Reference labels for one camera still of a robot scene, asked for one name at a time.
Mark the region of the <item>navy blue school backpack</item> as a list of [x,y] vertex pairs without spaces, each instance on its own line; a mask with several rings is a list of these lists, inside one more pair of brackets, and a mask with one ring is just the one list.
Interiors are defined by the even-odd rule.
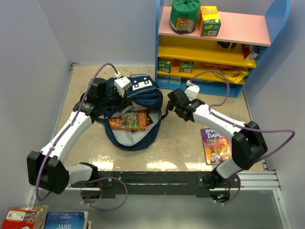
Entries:
[[[147,74],[132,74],[129,77],[132,86],[127,90],[130,105],[117,112],[114,108],[105,109],[97,119],[104,124],[109,140],[118,148],[126,151],[138,151],[148,148],[157,138],[161,121],[167,116],[162,114],[163,94],[158,84]],[[110,119],[119,117],[127,111],[147,109],[152,123],[144,131],[114,130],[110,127]]]

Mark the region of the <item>orange 78-storey treehouse book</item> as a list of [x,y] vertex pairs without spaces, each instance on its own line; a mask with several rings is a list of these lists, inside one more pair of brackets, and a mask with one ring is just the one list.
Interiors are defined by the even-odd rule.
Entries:
[[146,130],[146,110],[127,111],[119,117],[109,118],[108,122],[111,129],[115,130]]

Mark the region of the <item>black 169-storey treehouse book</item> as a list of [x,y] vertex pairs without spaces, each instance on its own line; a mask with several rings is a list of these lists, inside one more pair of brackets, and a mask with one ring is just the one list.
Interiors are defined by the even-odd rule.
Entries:
[[[146,113],[146,128],[148,128],[152,124],[153,124],[152,119],[150,118],[149,114]],[[131,132],[134,134],[134,133],[138,132],[138,130],[131,130]]]

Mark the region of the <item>purple Roald Dahl book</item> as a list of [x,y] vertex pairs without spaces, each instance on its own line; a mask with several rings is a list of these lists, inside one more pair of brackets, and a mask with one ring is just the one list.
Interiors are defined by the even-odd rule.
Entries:
[[204,152],[208,165],[218,165],[231,155],[229,141],[211,128],[201,129]]

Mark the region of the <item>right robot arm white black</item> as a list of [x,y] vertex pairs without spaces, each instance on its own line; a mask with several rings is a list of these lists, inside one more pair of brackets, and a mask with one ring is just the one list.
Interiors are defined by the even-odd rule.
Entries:
[[175,89],[168,94],[167,108],[185,121],[203,124],[230,141],[231,156],[206,175],[204,183],[224,187],[229,177],[248,170],[267,152],[268,148],[257,123],[231,119],[203,101],[188,98],[186,91]]

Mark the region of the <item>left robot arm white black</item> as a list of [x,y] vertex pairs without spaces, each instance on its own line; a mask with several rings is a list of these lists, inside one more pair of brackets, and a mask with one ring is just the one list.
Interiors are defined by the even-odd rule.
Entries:
[[87,91],[75,104],[73,112],[57,135],[39,152],[27,156],[29,183],[37,189],[60,194],[70,184],[83,182],[88,187],[98,184],[97,168],[80,163],[66,168],[64,162],[80,136],[99,118],[105,109],[122,109],[132,82],[124,76],[114,84],[102,78],[92,79]]

